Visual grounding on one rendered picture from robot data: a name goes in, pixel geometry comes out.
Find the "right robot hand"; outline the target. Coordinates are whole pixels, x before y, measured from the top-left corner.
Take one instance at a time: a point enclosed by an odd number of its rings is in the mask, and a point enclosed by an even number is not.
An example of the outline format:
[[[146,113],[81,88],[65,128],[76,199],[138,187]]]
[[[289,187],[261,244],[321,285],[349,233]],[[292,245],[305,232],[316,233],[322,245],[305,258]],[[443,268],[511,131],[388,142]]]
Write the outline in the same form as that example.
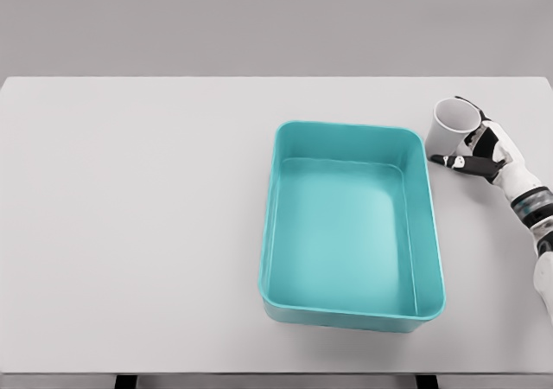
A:
[[[452,155],[435,155],[427,159],[462,174],[481,176],[490,183],[507,164],[524,165],[521,152],[501,125],[486,116],[476,104],[465,100],[479,109],[480,126],[461,141]]]

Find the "teal plastic basket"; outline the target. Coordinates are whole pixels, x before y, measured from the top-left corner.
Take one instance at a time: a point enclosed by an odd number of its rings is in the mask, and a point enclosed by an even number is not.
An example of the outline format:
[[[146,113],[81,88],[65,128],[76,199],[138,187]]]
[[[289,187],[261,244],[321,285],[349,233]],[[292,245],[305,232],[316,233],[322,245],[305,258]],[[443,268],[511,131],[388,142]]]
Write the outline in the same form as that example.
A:
[[[289,121],[275,136],[258,289],[278,322],[409,333],[446,305],[422,139]]]

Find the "white paper cup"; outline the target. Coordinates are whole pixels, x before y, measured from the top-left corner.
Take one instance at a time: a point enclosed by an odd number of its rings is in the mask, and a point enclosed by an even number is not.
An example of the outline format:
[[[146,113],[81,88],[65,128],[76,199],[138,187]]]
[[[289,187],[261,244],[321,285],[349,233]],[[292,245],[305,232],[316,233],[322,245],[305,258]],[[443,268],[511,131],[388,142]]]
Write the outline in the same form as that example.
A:
[[[480,126],[480,121],[479,109],[465,99],[437,102],[424,142],[427,158],[452,155],[461,141]]]

